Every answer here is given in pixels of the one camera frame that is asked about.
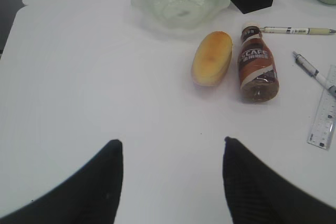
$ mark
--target clear plastic ruler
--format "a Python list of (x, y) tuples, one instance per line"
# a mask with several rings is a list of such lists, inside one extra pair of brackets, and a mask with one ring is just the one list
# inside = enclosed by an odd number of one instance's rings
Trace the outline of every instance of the clear plastic ruler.
[[(336, 66), (331, 65), (328, 80), (336, 84)], [(323, 89), (308, 143), (327, 150), (330, 146), (336, 122), (336, 99)]]

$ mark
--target coffee bottle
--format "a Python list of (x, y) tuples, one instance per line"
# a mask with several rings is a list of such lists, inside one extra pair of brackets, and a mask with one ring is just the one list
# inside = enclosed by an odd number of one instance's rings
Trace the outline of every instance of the coffee bottle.
[(247, 22), (241, 34), (243, 49), (238, 57), (240, 90), (245, 100), (265, 102), (279, 91), (272, 52), (262, 40), (259, 24)]

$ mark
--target bread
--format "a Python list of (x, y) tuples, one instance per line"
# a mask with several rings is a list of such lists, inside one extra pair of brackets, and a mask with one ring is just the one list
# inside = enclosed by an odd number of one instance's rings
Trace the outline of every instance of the bread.
[(201, 86), (216, 86), (224, 77), (232, 57), (232, 40), (222, 31), (207, 35), (195, 54), (193, 80)]

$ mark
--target table surface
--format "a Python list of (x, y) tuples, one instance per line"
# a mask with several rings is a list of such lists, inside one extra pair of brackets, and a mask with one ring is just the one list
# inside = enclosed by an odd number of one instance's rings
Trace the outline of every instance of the table surface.
[[(124, 146), (116, 223), (230, 223), (226, 136), (336, 207), (336, 143), (324, 151), (306, 142), (322, 88), (291, 56), (301, 52), (327, 74), (336, 37), (265, 34), (280, 91), (263, 104), (242, 102), (236, 64), (245, 21), (330, 27), (335, 6), (274, 0), (243, 15), (231, 4), (174, 36), (141, 22), (130, 0), (24, 3), (0, 61), (0, 216), (55, 188), (115, 138)], [(191, 64), (214, 30), (231, 35), (233, 59), (219, 87), (199, 88)]]

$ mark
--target white pen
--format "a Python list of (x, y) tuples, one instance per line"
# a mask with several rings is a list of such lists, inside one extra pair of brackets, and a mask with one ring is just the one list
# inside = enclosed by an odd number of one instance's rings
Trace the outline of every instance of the white pen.
[(294, 28), (294, 27), (260, 27), (260, 31), (270, 34), (306, 34), (306, 35), (332, 35), (336, 30), (329, 28)]
[(301, 54), (293, 52), (295, 62), (309, 76), (314, 77), (329, 93), (336, 98), (336, 86), (328, 81), (312, 64), (310, 64)]

